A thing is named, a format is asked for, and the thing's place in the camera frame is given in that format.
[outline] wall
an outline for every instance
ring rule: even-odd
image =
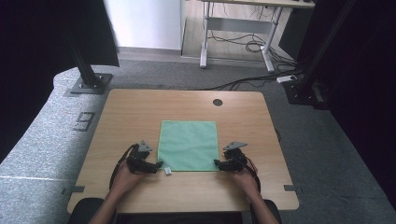
[[[117,47],[181,49],[184,0],[104,0]]]

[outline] table top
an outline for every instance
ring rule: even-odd
[[[213,104],[215,99],[221,106]],[[152,91],[113,90],[109,94],[77,186],[67,207],[71,213],[83,198],[105,198],[113,169],[125,150],[145,140],[153,151],[148,162],[157,161],[163,120],[215,121],[220,160],[222,149],[232,141],[242,147],[259,169],[262,197],[281,210],[297,209],[288,167],[277,141],[268,108],[260,92],[252,91]],[[224,172],[173,172],[163,170],[143,179],[120,202],[119,213],[248,211],[242,191]]]
[[[306,3],[303,0],[201,0],[203,2],[227,3],[227,4],[241,4],[241,5],[256,5],[268,7],[299,7],[299,8],[313,8],[315,3],[311,0]]]

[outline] person's right hand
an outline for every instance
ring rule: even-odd
[[[249,161],[247,163],[247,166],[254,170],[256,173],[258,172],[253,161]],[[236,186],[244,191],[244,193],[248,197],[257,195],[257,193],[259,193],[256,181],[254,180],[252,174],[246,168],[244,168],[240,172],[230,172],[230,174]]]

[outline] person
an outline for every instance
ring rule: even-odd
[[[252,161],[249,162],[248,166],[257,172],[257,168]],[[270,209],[269,207],[271,204],[268,204],[262,199],[262,195],[257,189],[256,181],[247,169],[244,168],[240,172],[227,173],[250,200],[254,216],[257,218],[258,223],[279,223],[278,214],[274,215],[274,211],[271,211],[273,209]],[[145,176],[146,174],[131,173],[126,161],[123,161],[120,164],[120,168],[114,178],[114,182],[110,191],[105,197],[105,200],[100,205],[99,209],[97,209],[96,213],[91,218],[90,224],[107,224],[113,217],[116,207],[122,196],[128,191],[132,190]]]

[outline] green towel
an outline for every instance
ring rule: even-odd
[[[172,171],[218,171],[218,132],[214,121],[164,120],[158,161]]]

